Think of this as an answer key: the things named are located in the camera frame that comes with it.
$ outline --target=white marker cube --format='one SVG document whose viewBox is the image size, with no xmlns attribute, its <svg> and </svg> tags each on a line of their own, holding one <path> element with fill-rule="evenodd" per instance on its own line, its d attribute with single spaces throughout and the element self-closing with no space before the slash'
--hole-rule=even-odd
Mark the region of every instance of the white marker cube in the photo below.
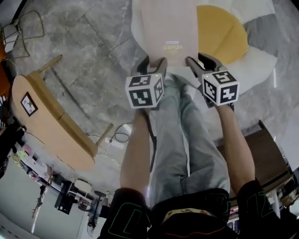
<svg viewBox="0 0 299 239">
<path fill-rule="evenodd" d="M 126 93 L 132 109 L 154 108 L 164 94 L 162 75 L 127 77 Z"/>
<path fill-rule="evenodd" d="M 240 82 L 227 70 L 202 76 L 203 93 L 216 105 L 236 102 L 239 98 Z"/>
</svg>

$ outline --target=person's left arm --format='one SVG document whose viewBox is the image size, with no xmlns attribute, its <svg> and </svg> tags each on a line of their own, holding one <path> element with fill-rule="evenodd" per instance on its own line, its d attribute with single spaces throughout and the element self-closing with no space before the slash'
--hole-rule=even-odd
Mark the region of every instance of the person's left arm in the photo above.
<svg viewBox="0 0 299 239">
<path fill-rule="evenodd" d="M 140 111 L 136 111 L 132 134 L 121 166 L 121 188 L 115 192 L 99 239 L 147 238 L 150 221 L 144 196 L 149 181 L 149 131 L 145 118 Z"/>
</svg>

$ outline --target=black t-shirt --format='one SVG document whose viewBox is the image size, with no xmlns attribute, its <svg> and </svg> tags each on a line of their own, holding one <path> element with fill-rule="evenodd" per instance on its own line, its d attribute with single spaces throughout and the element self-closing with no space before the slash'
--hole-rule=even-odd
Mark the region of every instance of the black t-shirt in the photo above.
<svg viewBox="0 0 299 239">
<path fill-rule="evenodd" d="M 283 238 L 280 220 L 258 181 L 244 185 L 237 201 L 240 235 L 227 227 L 230 203 L 225 190 L 171 198 L 150 211 L 142 194 L 119 189 L 99 238 Z"/>
</svg>

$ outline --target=gray marble floor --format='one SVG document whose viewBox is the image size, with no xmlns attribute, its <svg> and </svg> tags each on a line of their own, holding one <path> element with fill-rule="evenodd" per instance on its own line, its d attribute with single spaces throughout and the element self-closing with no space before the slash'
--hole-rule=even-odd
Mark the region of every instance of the gray marble floor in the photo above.
<svg viewBox="0 0 299 239">
<path fill-rule="evenodd" d="M 299 104 L 299 11 L 290 0 L 273 3 L 283 36 L 276 73 L 240 96 L 236 115 L 242 129 L 263 120 L 279 143 L 289 116 Z M 30 73 L 62 54 L 62 61 L 43 77 L 87 134 L 101 135 L 109 123 L 130 121 L 133 111 L 124 90 L 125 79 L 134 62 L 145 55 L 131 37 L 131 0 L 28 0 L 23 13 L 30 10 L 41 14 L 46 35 L 26 41 L 31 57 L 15 60 L 21 72 Z M 21 25 L 25 36 L 41 32 L 34 14 L 22 19 Z M 18 42 L 12 56 L 23 54 Z M 204 111 L 204 117 L 212 137 L 220 138 L 215 109 Z M 98 159 L 95 170 L 80 175 L 98 188 L 114 190 L 122 155 L 115 157 L 116 163 Z"/>
</svg>

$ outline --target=person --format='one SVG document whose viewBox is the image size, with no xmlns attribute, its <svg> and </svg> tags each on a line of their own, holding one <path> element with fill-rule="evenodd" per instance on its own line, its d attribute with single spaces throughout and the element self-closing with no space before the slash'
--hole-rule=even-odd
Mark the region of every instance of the person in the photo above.
<svg viewBox="0 0 299 239">
<path fill-rule="evenodd" d="M 121 188 L 99 238 L 281 238 L 280 220 L 255 178 L 253 157 L 232 108 L 216 107 L 224 159 L 188 86 L 175 75 L 167 75 L 164 86 L 156 115 L 157 158 L 151 185 L 148 127 L 136 111 L 121 167 Z M 181 129 L 189 143 L 190 176 Z M 145 202 L 148 188 L 150 209 Z M 240 235 L 227 227 L 230 188 L 237 195 Z"/>
</svg>

